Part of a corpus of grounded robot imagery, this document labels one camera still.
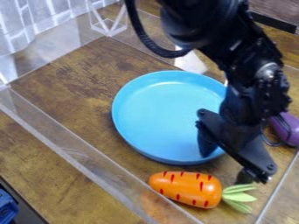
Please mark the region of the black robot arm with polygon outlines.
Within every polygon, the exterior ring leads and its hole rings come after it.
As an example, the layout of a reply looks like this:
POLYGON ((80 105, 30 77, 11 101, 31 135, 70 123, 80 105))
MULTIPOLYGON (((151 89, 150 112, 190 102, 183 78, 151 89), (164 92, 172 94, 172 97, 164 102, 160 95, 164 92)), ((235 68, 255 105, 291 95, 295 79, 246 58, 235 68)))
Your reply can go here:
POLYGON ((238 182, 266 183, 277 173, 262 123, 287 111, 290 84, 277 44, 253 21, 248 0, 158 0, 163 30, 183 49, 198 49, 228 81, 219 112, 198 111, 200 154, 222 148, 243 166, 238 182))

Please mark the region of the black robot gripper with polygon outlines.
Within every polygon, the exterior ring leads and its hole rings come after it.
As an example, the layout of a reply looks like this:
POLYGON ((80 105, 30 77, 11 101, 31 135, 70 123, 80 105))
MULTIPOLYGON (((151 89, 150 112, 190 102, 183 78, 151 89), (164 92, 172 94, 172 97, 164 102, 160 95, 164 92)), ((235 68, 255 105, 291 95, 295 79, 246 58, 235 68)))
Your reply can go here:
POLYGON ((215 113, 204 108, 198 111, 198 117, 200 155, 206 158, 220 147, 243 166, 235 183, 266 184, 278 166, 263 144, 259 126, 238 125, 230 121, 227 112, 215 113))

